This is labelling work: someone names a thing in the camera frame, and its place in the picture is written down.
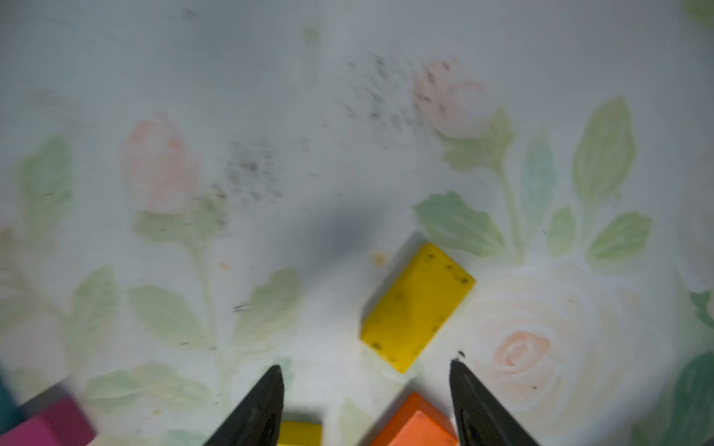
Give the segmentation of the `small yellow block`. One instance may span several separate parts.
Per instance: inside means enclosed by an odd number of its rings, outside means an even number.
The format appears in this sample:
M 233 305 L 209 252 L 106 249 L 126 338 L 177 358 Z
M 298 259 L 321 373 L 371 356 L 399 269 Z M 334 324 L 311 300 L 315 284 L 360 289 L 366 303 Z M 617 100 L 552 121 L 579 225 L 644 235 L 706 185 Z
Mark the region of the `small yellow block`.
M 404 374 L 476 280 L 433 243 L 424 243 L 361 323 L 360 340 Z

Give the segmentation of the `orange red block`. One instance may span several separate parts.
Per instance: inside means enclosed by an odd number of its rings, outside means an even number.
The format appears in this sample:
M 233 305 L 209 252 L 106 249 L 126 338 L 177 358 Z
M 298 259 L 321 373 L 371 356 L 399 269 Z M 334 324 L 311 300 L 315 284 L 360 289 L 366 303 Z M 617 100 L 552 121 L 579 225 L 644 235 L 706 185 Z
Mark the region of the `orange red block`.
M 412 392 L 370 445 L 457 446 L 459 440 L 450 419 Z

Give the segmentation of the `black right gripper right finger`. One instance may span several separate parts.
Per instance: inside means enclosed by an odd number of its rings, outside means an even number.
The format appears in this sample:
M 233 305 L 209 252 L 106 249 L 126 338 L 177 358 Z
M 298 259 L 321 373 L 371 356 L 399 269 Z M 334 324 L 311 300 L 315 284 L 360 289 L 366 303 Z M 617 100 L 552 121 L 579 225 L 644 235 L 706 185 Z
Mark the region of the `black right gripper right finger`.
M 458 359 L 450 363 L 449 385 L 460 445 L 538 446 L 538 442 Z

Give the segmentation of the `magenta block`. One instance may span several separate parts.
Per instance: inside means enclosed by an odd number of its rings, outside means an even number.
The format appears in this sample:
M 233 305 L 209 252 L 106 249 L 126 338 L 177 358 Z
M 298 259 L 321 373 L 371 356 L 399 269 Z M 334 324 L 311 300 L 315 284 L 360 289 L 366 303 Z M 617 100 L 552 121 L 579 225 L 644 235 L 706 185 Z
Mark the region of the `magenta block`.
M 65 396 L 41 408 L 20 407 L 20 422 L 1 434 L 1 445 L 86 446 L 96 438 L 76 399 Z

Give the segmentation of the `teal block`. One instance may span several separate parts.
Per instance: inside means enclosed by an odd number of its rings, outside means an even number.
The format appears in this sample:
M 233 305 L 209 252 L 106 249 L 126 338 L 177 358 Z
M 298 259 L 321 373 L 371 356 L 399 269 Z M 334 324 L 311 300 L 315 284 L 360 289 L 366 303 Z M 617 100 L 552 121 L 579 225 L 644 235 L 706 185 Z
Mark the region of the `teal block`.
M 15 401 L 4 379 L 0 380 L 0 434 L 14 429 L 24 421 L 20 406 Z

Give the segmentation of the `yellow slanted block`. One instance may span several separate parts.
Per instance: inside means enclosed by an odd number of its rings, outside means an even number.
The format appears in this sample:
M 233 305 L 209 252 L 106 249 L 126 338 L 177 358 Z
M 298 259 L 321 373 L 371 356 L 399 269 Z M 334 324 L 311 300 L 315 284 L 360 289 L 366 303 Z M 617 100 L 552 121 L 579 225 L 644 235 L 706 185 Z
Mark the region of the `yellow slanted block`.
M 284 421 L 280 425 L 278 446 L 321 446 L 323 428 L 319 424 Z

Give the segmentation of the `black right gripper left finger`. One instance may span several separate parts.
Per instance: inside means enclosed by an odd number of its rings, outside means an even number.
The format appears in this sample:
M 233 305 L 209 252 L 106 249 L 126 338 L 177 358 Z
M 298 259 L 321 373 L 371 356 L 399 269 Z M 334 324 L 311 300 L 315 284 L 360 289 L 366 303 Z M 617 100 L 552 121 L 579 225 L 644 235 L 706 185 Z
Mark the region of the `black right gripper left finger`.
M 284 377 L 271 366 L 205 446 L 276 446 L 284 410 Z

